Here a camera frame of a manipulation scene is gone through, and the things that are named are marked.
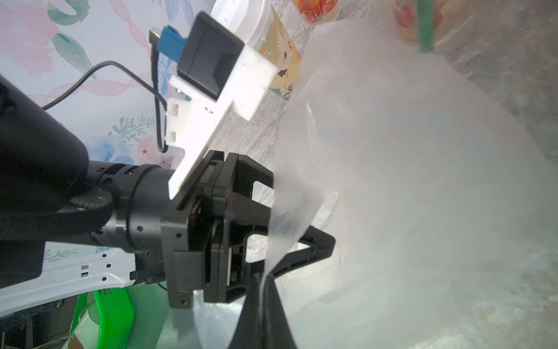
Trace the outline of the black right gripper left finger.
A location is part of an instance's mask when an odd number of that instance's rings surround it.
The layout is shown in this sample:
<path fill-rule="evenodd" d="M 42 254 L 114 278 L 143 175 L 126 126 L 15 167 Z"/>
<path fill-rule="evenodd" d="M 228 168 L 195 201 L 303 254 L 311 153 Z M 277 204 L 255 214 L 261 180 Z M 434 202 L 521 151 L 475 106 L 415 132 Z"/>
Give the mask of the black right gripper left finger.
<path fill-rule="evenodd" d="M 229 349 L 256 349 L 262 347 L 262 324 L 260 318 L 261 274 L 251 277 L 246 299 L 235 328 Z"/>

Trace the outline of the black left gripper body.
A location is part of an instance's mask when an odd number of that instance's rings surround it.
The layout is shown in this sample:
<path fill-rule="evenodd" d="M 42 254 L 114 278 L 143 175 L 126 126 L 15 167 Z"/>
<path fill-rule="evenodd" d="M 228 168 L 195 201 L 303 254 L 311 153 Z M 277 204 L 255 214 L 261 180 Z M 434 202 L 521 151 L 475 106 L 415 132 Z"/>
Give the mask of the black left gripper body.
<path fill-rule="evenodd" d="M 224 207 L 214 187 L 224 156 L 208 154 L 175 197 L 171 170 L 91 161 L 78 138 L 1 80 L 1 287 L 39 278 L 49 242 L 161 256 L 169 302 L 227 296 Z"/>

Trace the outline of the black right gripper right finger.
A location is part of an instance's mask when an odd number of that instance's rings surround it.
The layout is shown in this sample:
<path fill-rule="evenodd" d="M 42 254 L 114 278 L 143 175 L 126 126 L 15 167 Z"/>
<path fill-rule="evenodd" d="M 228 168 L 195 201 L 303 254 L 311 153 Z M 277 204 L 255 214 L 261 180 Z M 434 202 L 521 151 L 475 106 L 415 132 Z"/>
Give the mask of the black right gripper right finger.
<path fill-rule="evenodd" d="M 269 349 L 297 349 L 272 275 L 266 277 L 262 298 L 262 344 Z"/>

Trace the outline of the white-lid cup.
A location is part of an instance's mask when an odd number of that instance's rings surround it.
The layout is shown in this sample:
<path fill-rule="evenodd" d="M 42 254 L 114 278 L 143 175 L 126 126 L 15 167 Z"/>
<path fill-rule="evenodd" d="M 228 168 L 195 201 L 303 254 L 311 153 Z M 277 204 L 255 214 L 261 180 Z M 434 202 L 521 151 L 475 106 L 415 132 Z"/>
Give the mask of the white-lid cup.
<path fill-rule="evenodd" d="M 339 16 L 338 0 L 292 0 L 291 2 L 309 24 L 334 21 Z"/>
<path fill-rule="evenodd" d="M 271 2 L 217 0 L 211 16 L 277 67 L 270 91 L 288 101 L 294 90 L 301 55 Z"/>

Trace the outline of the clear plastic bag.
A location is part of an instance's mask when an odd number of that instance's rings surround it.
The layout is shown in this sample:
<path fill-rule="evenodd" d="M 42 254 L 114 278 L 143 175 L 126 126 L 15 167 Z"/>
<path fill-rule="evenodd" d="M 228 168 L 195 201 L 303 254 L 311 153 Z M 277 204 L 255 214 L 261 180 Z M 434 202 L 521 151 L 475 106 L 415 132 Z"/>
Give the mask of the clear plastic bag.
<path fill-rule="evenodd" d="M 299 348 L 556 348 L 557 167 L 503 106 L 365 19 L 316 28 L 283 115 L 265 264 Z"/>
<path fill-rule="evenodd" d="M 470 39 L 481 1 L 390 1 L 396 32 L 422 52 L 443 53 Z"/>

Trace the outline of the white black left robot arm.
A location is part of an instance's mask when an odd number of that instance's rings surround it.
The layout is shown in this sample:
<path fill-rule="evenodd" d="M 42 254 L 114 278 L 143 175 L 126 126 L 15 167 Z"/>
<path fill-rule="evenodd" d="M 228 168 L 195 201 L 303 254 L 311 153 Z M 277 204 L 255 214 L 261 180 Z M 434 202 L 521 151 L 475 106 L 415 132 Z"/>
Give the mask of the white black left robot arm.
<path fill-rule="evenodd" d="M 273 173 L 210 151 L 174 199 L 172 170 L 91 161 L 84 144 L 1 81 L 1 315 L 80 293 L 167 283 L 169 304 L 230 303 L 253 289 L 252 235 L 271 210 L 252 198 Z"/>

